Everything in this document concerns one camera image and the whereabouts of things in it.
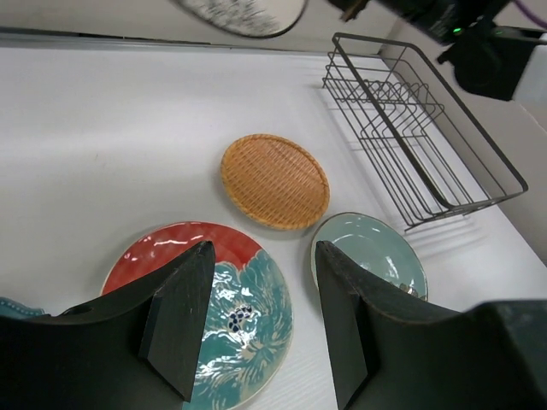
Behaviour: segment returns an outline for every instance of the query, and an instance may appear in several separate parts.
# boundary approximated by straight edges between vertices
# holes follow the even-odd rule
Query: dish
[[[410,295],[427,300],[426,274],[418,256],[407,241],[384,222],[352,212],[326,220],[312,241],[311,269],[315,285],[315,244],[318,241],[334,243],[359,266]]]
[[[242,37],[272,38],[291,30],[308,0],[172,0],[201,21]]]
[[[13,319],[35,318],[45,314],[43,309],[27,307],[22,303],[12,301],[7,297],[0,297],[0,316]]]
[[[240,138],[222,157],[222,183],[252,219],[278,229],[303,229],[325,213],[325,173],[305,149],[268,134]]]
[[[141,237],[118,260],[102,294],[212,241],[216,266],[191,403],[185,410],[227,410],[272,378],[290,347],[292,306],[283,275],[250,237],[223,225],[183,222]]]

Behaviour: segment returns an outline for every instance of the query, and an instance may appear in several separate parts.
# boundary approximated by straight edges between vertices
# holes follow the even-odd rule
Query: cable
[[[513,0],[513,3],[521,11],[521,13],[528,18],[528,20],[530,20],[537,26],[540,26],[541,28],[547,30],[547,21],[531,11],[528,6],[524,4],[523,0]]]

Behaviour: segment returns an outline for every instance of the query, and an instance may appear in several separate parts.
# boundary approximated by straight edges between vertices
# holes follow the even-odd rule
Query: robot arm
[[[355,19],[370,0],[328,0]],[[449,48],[438,58],[454,68],[465,91],[497,100],[547,103],[547,34],[498,26],[511,0],[379,0],[428,37]]]

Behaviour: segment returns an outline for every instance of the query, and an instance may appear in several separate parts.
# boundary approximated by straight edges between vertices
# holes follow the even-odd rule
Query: wicker plate
[[[255,134],[237,140],[226,150],[221,172],[232,201],[266,226],[306,228],[328,207],[328,181],[317,161],[281,137]]]

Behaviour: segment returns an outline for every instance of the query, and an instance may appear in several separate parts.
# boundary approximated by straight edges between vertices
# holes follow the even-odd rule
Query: dish rack
[[[528,190],[418,47],[344,33],[336,33],[332,41],[323,88],[355,133],[407,231],[471,214]],[[352,50],[379,51],[350,54],[344,50],[347,44]],[[429,83],[421,78],[427,73]],[[462,177],[468,172],[471,178]]]

